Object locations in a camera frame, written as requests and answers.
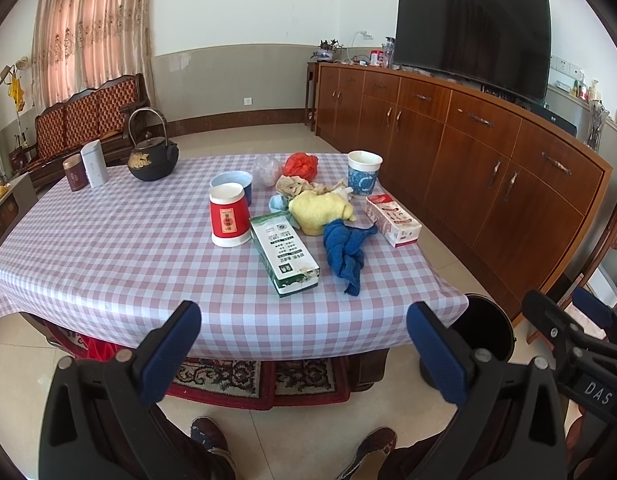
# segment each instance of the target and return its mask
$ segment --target yellow towel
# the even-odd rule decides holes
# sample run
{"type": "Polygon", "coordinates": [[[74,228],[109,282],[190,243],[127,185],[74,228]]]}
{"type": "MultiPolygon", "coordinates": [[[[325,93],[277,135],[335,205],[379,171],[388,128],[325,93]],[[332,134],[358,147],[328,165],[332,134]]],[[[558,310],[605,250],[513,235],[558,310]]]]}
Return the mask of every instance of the yellow towel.
{"type": "Polygon", "coordinates": [[[11,85],[8,89],[8,95],[13,98],[13,101],[15,101],[15,110],[18,112],[24,110],[24,90],[22,90],[22,86],[20,85],[20,80],[18,78],[11,78],[11,85]]]}
{"type": "Polygon", "coordinates": [[[318,195],[315,191],[303,191],[288,203],[288,210],[309,236],[322,235],[323,227],[338,218],[355,220],[352,205],[332,192],[318,195]]]}

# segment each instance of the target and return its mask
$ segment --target beige cloth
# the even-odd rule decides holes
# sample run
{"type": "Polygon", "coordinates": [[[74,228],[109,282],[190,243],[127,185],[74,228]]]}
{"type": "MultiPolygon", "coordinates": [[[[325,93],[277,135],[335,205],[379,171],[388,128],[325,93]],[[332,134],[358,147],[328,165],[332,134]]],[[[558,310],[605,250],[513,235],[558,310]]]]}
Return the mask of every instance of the beige cloth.
{"type": "Polygon", "coordinates": [[[340,180],[334,186],[327,186],[326,184],[319,184],[318,182],[309,182],[299,176],[284,176],[275,184],[275,190],[286,198],[295,198],[300,195],[302,191],[315,191],[318,195],[329,193],[340,187],[346,187],[343,180],[340,180]]]}
{"type": "Polygon", "coordinates": [[[121,75],[142,73],[153,97],[148,0],[39,0],[32,97],[39,112],[121,75]]]}

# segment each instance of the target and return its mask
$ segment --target curved tv screen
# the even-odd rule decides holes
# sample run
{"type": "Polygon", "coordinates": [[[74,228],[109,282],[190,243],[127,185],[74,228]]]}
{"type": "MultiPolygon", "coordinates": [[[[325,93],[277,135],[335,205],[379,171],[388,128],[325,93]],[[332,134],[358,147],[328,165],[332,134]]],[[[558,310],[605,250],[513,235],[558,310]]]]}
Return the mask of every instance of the curved tv screen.
{"type": "Polygon", "coordinates": [[[394,63],[546,96],[548,0],[399,0],[394,63]]]}

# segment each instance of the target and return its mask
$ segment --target black bucket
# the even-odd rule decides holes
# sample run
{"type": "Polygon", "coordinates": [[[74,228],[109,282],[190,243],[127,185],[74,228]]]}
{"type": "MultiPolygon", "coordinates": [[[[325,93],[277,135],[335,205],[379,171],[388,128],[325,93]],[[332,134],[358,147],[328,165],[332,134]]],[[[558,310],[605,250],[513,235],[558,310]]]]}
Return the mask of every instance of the black bucket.
{"type": "MultiPolygon", "coordinates": [[[[480,294],[467,294],[468,308],[450,326],[472,349],[486,348],[499,361],[508,362],[515,349],[515,335],[506,313],[495,301],[480,294]]],[[[429,371],[419,360],[422,379],[435,388],[429,371]]]]}

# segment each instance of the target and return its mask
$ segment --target red paper cup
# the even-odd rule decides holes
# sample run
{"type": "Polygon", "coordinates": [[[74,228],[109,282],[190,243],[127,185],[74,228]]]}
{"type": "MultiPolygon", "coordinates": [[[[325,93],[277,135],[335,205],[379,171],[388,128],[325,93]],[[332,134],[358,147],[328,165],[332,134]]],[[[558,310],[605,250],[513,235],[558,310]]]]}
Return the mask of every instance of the red paper cup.
{"type": "Polygon", "coordinates": [[[237,247],[250,240],[251,216],[244,188],[230,182],[211,187],[209,195],[213,243],[219,247],[237,247]]]}

